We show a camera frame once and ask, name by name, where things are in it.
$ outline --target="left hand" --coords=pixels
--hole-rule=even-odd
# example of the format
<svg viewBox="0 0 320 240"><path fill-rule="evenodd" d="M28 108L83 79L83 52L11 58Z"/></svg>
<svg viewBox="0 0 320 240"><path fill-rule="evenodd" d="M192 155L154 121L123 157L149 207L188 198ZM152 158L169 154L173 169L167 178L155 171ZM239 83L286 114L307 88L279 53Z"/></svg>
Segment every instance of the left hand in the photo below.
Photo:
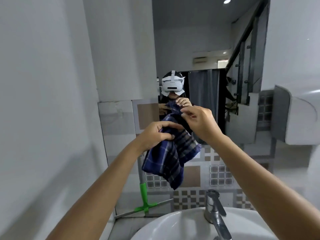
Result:
<svg viewBox="0 0 320 240"><path fill-rule="evenodd" d="M137 146L140 154L155 147L161 141L174 139L174 136L169 133L159 132L162 127L171 127L179 130L184 129L182 125L171 121L152 122L138 137L134 139L135 145Z"/></svg>
<svg viewBox="0 0 320 240"><path fill-rule="evenodd" d="M192 106L190 100L187 97L179 97L176 99L176 104L182 107Z"/></svg>

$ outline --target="gray curtain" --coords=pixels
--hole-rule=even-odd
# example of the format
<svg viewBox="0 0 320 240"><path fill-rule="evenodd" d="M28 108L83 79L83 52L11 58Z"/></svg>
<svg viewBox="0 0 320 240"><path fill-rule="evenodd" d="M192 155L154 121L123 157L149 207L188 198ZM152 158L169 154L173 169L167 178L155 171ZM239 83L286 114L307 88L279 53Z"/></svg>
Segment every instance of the gray curtain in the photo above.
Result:
<svg viewBox="0 0 320 240"><path fill-rule="evenodd" d="M219 70L192 71L188 80L191 103L210 109L217 119Z"/></svg>

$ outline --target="white dispenser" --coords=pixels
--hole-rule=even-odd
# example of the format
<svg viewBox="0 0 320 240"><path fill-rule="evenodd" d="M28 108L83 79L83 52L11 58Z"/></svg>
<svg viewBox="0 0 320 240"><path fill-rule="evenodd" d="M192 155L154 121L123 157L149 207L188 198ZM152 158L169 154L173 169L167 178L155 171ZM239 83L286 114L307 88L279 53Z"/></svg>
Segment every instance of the white dispenser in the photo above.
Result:
<svg viewBox="0 0 320 240"><path fill-rule="evenodd" d="M289 145L320 144L320 77L275 85L271 134Z"/></svg>

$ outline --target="plaid cloth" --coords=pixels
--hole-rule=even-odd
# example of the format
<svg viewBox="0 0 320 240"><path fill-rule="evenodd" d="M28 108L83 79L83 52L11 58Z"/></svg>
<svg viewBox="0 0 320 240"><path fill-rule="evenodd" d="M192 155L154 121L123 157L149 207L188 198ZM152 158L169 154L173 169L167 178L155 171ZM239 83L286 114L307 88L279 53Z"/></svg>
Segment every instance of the plaid cloth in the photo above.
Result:
<svg viewBox="0 0 320 240"><path fill-rule="evenodd" d="M163 121L181 124L185 129L179 132L170 127L162 128L160 132L170 133L175 137L173 140L164 140L148 150L142 170L163 177L175 190L182 184L184 164L200 152L201 145L193 138L192 130L181 117L180 107L174 101L167 103L166 106L171 108L172 113L168 114Z"/></svg>

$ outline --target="white vr headset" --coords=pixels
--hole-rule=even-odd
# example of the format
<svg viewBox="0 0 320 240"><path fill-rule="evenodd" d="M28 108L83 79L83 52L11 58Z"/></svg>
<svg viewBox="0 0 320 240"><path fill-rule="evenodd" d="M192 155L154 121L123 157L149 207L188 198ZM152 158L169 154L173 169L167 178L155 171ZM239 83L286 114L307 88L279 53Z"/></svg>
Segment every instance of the white vr headset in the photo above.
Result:
<svg viewBox="0 0 320 240"><path fill-rule="evenodd" d="M170 92L174 92L177 95L184 93L183 84L185 77L175 76L175 71L171 71L171 76L162 78L161 93L164 96L168 96Z"/></svg>

